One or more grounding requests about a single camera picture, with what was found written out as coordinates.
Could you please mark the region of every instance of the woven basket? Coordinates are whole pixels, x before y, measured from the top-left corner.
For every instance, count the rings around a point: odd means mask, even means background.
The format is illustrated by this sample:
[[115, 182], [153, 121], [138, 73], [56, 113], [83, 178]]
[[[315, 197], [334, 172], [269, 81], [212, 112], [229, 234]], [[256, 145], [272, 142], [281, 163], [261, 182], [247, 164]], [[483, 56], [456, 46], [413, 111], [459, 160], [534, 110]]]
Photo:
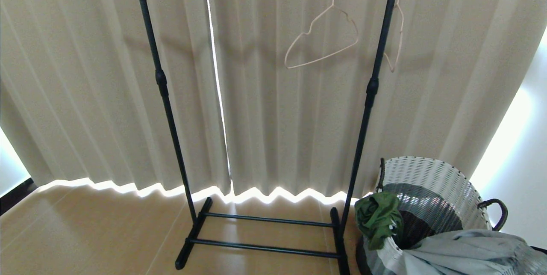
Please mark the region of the woven basket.
[[[403, 249], [443, 232], [466, 229], [498, 231], [507, 219], [507, 208], [498, 199], [482, 201], [467, 178], [452, 165], [422, 157], [381, 159], [376, 191], [389, 191], [400, 199], [404, 221], [403, 241], [387, 238], [381, 250], [368, 250], [366, 238], [357, 245], [356, 258], [362, 274], [397, 274], [402, 269]], [[498, 203], [502, 217], [492, 229], [486, 207]]]

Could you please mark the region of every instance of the tile floor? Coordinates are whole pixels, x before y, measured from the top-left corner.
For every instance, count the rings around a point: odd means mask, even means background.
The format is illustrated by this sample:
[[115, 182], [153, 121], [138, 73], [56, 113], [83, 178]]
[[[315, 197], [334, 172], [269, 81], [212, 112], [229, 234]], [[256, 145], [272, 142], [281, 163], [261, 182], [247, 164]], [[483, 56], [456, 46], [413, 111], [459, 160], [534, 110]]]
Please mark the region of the tile floor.
[[[224, 204], [213, 197], [212, 212], [296, 220], [330, 221], [343, 201], [323, 205], [312, 197], [270, 204], [256, 198]], [[197, 210], [203, 201], [197, 201]], [[174, 260], [191, 228], [184, 195], [165, 197], [90, 186], [37, 190], [0, 217], [2, 275], [336, 275], [334, 259], [195, 245], [186, 267]], [[352, 274], [359, 274], [353, 212], [344, 236]], [[228, 242], [334, 251], [332, 230], [301, 225], [208, 218], [200, 238]]]

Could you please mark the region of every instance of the clothes rack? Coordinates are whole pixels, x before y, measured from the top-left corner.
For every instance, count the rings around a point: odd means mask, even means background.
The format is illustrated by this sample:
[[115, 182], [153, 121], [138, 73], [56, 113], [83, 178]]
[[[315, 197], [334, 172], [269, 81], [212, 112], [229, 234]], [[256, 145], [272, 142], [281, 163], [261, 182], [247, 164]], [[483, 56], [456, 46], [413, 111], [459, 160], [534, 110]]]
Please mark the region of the clothes rack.
[[[264, 250], [264, 251], [273, 251], [273, 252], [284, 252], [287, 254], [299, 254], [299, 255], [308, 255], [308, 256], [317, 256], [317, 257], [326, 257], [338, 260], [338, 269], [340, 274], [347, 275], [350, 273], [346, 250], [344, 247], [344, 229], [346, 228], [348, 213], [350, 211], [350, 199], [353, 196], [353, 188], [355, 186], [355, 181], [357, 178], [357, 171], [359, 168], [359, 163], [361, 161], [361, 154], [363, 152], [363, 146], [365, 142], [365, 135], [367, 133], [367, 127], [369, 119], [371, 117], [371, 111], [374, 104], [375, 96], [379, 88], [379, 71], [382, 64], [383, 53], [385, 50], [385, 44], [387, 42], [387, 36], [389, 32], [389, 24], [391, 23], [391, 15], [393, 14], [393, 8], [395, 5], [395, 0], [387, 0], [385, 3], [385, 12], [383, 16], [382, 28], [379, 36], [378, 47], [376, 50], [376, 56], [374, 60], [373, 72], [371, 78], [367, 85], [367, 96], [365, 98], [365, 105], [363, 111], [363, 117], [361, 121], [361, 129], [359, 131], [359, 136], [357, 140], [357, 147], [355, 151], [355, 156], [353, 160], [353, 166], [350, 176], [350, 184], [347, 190], [347, 197], [344, 204], [344, 211], [342, 211], [342, 218], [338, 216], [338, 210], [336, 207], [333, 207], [330, 210], [330, 223], [324, 222], [311, 222], [311, 221], [297, 221], [297, 220], [288, 220], [288, 219], [274, 219], [267, 217], [256, 217], [256, 216], [243, 216], [243, 215], [230, 215], [230, 214], [219, 214], [209, 212], [213, 199], [208, 197], [205, 200], [205, 203], [199, 212], [196, 215], [194, 208], [194, 203], [190, 195], [190, 186], [188, 183], [188, 177], [186, 176], [186, 168], [184, 166], [184, 159], [182, 157], [182, 152], [180, 150], [180, 144], [178, 140], [178, 135], [176, 133], [176, 125], [174, 122], [173, 112], [171, 110], [171, 104], [169, 100], [168, 93], [168, 84], [167, 78], [164, 71], [162, 70], [162, 65], [160, 63], [160, 57], [158, 54], [158, 47], [156, 45], [156, 38], [154, 37], [154, 31], [152, 26], [152, 21], [150, 20], [150, 13], [148, 10], [147, 0], [139, 0], [141, 4], [142, 16], [144, 18], [144, 27], [147, 32], [148, 41], [150, 44], [150, 50], [152, 52], [152, 59], [154, 60], [154, 67], [156, 68], [156, 83], [158, 84], [160, 95], [162, 96], [165, 113], [168, 118], [169, 129], [171, 137], [173, 140], [174, 150], [176, 153], [176, 159], [180, 168], [180, 175], [182, 176], [182, 181], [185, 188], [186, 199], [188, 200], [188, 207], [190, 210], [190, 215], [192, 218], [193, 226], [184, 242], [184, 246], [180, 250], [180, 254], [176, 258], [175, 267], [176, 269], [182, 269], [186, 262], [188, 261], [190, 252], [194, 244], [205, 244], [205, 245], [214, 245], [214, 246], [224, 246], [231, 248], [242, 248], [242, 249], [254, 249], [254, 250]], [[220, 242], [215, 240], [203, 240], [198, 238], [199, 232], [205, 222], [207, 217], [225, 217], [231, 219], [241, 219], [241, 220], [254, 220], [254, 221], [269, 221], [269, 222], [278, 222], [282, 224], [294, 224], [294, 225], [305, 225], [305, 226], [317, 226], [317, 227], [327, 227], [332, 228], [334, 243], [336, 252], [324, 252], [324, 251], [313, 251], [313, 250], [301, 250], [293, 248], [282, 248], [275, 246], [263, 246], [263, 245], [252, 245], [252, 244], [242, 244], [236, 242]]]

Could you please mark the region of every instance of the green cloth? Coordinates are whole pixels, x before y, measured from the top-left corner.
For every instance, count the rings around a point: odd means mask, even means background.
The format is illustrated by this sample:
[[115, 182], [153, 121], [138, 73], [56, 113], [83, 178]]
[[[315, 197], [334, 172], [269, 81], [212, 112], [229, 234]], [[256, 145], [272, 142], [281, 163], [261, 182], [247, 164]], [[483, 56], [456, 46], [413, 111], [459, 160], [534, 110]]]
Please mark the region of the green cloth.
[[390, 192], [374, 193], [355, 203], [357, 226], [369, 240], [369, 250], [382, 249], [385, 238], [393, 237], [397, 242], [402, 237], [403, 218], [398, 206], [397, 195]]

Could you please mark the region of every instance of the curtain fold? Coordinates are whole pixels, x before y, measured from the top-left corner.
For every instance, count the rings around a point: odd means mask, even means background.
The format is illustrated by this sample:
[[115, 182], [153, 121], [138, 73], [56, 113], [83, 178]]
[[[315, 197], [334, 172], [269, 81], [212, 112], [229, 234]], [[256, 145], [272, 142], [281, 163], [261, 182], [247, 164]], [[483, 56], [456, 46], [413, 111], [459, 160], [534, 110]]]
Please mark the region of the curtain fold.
[[[182, 185], [138, 0], [1, 2], [3, 85], [51, 172], [37, 183]], [[228, 193], [207, 1], [148, 2], [191, 189]]]
[[[287, 70], [285, 53], [330, 0], [211, 0], [227, 152], [236, 193], [281, 186], [346, 191], [386, 0], [336, 0], [359, 43]], [[355, 196], [379, 158], [424, 156], [470, 176], [511, 102], [545, 28], [545, 0], [401, 0], [403, 51], [382, 64]], [[311, 61], [352, 43], [331, 11], [289, 56]], [[386, 52], [395, 59], [400, 16]]]

